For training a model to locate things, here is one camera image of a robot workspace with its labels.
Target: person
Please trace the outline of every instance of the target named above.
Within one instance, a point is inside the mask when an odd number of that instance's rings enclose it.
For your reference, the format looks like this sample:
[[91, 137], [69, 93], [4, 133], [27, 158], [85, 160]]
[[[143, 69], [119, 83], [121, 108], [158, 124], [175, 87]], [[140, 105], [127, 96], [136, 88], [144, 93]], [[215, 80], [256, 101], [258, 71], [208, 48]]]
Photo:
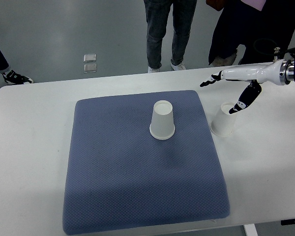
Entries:
[[239, 64], [271, 62], [275, 47], [288, 49], [294, 30], [295, 0], [229, 0], [213, 33], [209, 65], [232, 65], [240, 44], [246, 49]]
[[144, 4], [147, 18], [147, 72], [159, 72], [162, 66], [162, 40], [166, 34], [172, 5], [174, 36], [171, 67], [173, 70], [185, 70], [183, 56], [189, 40], [197, 0], [144, 0]]
[[0, 74], [2, 74], [4, 81], [8, 85], [22, 85], [22, 84], [32, 84], [34, 81], [29, 77], [17, 74], [11, 69], [10, 65], [6, 61], [4, 55], [0, 50]]

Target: pink shirt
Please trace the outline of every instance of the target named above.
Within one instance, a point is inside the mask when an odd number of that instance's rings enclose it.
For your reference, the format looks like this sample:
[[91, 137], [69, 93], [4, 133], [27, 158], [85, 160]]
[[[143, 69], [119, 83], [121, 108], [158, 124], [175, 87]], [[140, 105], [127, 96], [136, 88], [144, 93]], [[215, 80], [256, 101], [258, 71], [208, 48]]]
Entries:
[[261, 11], [266, 0], [241, 0], [243, 3]]

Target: paper cup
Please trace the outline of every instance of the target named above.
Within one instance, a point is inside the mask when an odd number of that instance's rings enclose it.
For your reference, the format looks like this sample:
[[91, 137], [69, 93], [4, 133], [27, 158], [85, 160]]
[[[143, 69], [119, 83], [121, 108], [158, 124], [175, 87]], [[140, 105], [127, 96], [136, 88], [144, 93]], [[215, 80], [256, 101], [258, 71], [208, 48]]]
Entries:
[[154, 138], [160, 140], [169, 139], [174, 134], [173, 106], [170, 102], [161, 100], [154, 104], [149, 131]]
[[229, 136], [234, 127], [237, 113], [230, 114], [229, 110], [234, 107], [234, 103], [223, 103], [210, 124], [211, 131], [218, 136]]

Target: robotic hand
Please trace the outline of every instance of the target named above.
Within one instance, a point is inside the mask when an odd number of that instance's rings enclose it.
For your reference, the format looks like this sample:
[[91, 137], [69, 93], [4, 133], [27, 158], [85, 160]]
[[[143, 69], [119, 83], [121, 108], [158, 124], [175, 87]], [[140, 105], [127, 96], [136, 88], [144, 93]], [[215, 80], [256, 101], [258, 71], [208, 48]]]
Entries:
[[[295, 58], [295, 48], [289, 50]], [[235, 113], [250, 106], [262, 91], [260, 84], [270, 81], [276, 85], [288, 85], [295, 81], [295, 60], [278, 60], [275, 56], [272, 64], [238, 65], [222, 70], [211, 75], [209, 80], [203, 82], [200, 87], [214, 84], [216, 81], [247, 81], [250, 85], [242, 92], [238, 102], [229, 113]]]

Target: gray floor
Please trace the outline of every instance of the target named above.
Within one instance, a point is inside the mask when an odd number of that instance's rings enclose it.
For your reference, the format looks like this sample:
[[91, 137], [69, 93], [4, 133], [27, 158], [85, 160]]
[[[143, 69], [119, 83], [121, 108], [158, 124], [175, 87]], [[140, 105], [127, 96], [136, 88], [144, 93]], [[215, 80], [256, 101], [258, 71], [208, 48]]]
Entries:
[[[207, 56], [219, 15], [205, 1], [198, 1], [184, 59], [187, 69], [208, 67]], [[141, 0], [0, 0], [0, 49], [17, 73], [36, 83], [146, 73], [146, 30]], [[171, 70], [172, 35], [170, 17], [161, 71]], [[294, 46], [295, 33], [290, 44]], [[239, 48], [235, 64], [243, 50]], [[85, 74], [83, 56], [91, 53], [97, 54], [97, 72]], [[0, 74], [0, 88], [3, 86]], [[295, 236], [295, 225], [272, 222], [256, 227], [259, 236]], [[245, 233], [238, 226], [180, 235]]]

